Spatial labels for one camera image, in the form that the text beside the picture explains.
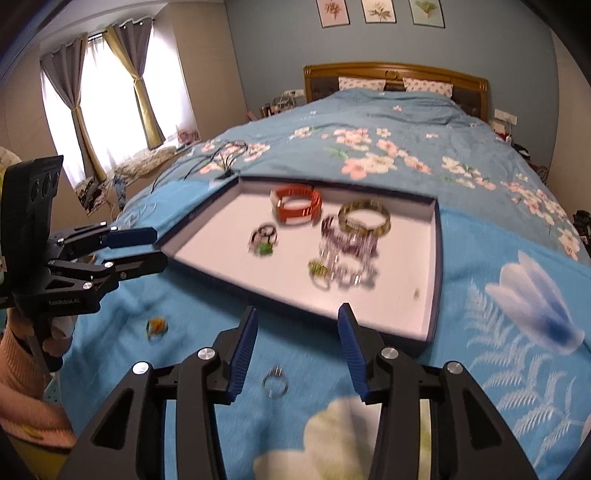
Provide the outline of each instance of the beige wall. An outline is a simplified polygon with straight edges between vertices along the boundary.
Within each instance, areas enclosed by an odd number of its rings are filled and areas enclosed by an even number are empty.
[[[560,84],[558,131],[548,187],[571,216],[591,212],[591,86],[553,33]]]
[[[39,48],[32,48],[0,90],[0,144],[23,161],[57,155],[43,107],[39,56]],[[51,230],[88,223],[88,217],[62,172],[53,200]]]
[[[225,5],[172,3],[163,13],[174,30],[201,137],[208,140],[246,123],[246,102]]]

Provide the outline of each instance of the bracelet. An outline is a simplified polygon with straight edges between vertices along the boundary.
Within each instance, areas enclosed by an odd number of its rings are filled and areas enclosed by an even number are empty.
[[[375,235],[362,236],[357,233],[338,233],[332,227],[335,217],[335,215],[328,215],[322,220],[322,237],[326,238],[328,242],[344,254],[352,254],[357,258],[375,255],[378,237]]]
[[[276,243],[277,228],[272,223],[265,223],[251,234],[248,249],[262,256],[270,255]]]
[[[351,220],[347,217],[351,212],[357,210],[373,210],[384,216],[382,225],[376,228],[369,228],[367,225],[357,220]],[[343,232],[355,232],[359,235],[373,235],[380,237],[390,231],[390,212],[378,200],[358,200],[357,202],[346,203],[339,210],[339,226]]]
[[[286,208],[283,204],[283,198],[294,196],[309,198],[310,205],[304,208]],[[273,190],[271,192],[271,203],[273,213],[281,223],[286,223],[290,218],[311,217],[312,220],[316,220],[320,217],[322,210],[320,194],[308,185],[292,184]]]
[[[329,246],[320,248],[320,260],[310,260],[308,271],[312,278],[321,277],[326,280],[336,280],[341,286],[356,286],[361,283],[373,284],[377,270],[365,259],[361,267],[354,270],[340,263],[339,251]]]

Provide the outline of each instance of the orange bracelet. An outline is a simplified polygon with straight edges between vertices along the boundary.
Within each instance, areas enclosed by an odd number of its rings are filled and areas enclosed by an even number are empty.
[[[310,206],[304,208],[287,208],[283,205],[284,197],[305,197],[310,199]],[[308,185],[285,185],[271,192],[271,203],[273,204],[273,213],[277,221],[286,223],[290,218],[311,217],[316,220],[320,217],[322,211],[322,198],[317,190]]]

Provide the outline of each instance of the bed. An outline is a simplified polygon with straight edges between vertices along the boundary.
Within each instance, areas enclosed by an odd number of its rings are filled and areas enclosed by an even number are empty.
[[[347,76],[385,80],[386,87],[339,91],[338,78]],[[406,76],[451,83],[453,96],[401,91]],[[590,260],[551,192],[487,125],[487,81],[388,63],[305,67],[304,79],[310,103],[193,147],[130,200],[118,222],[167,232],[231,180],[211,154],[219,147],[230,154],[236,147],[227,142],[236,140],[248,145],[232,167],[240,176],[437,196],[443,289],[436,337],[420,360],[466,365],[539,477],[556,479],[591,425]],[[98,314],[78,320],[64,360],[61,396],[75,431],[136,361],[180,362],[236,326],[244,307],[174,265],[121,284]],[[338,338],[265,308],[259,316],[243,393],[216,409],[228,478],[366,478],[379,407],[354,394]],[[145,326],[153,317],[166,319],[168,333],[148,341]],[[261,380],[275,365],[289,390],[273,401]],[[170,479],[173,403],[165,437]]]

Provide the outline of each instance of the sheer white curtain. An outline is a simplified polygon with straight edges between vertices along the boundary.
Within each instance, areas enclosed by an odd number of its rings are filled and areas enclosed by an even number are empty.
[[[41,72],[41,88],[51,137],[57,154],[64,156],[63,168],[70,184],[74,187],[84,180],[85,174],[72,113],[43,72]]]
[[[86,128],[105,171],[148,147],[134,81],[102,38],[88,44],[81,92]]]
[[[144,69],[144,82],[156,120],[167,140],[176,136],[183,117],[182,98],[186,94],[183,71],[175,50],[160,35],[152,33]]]

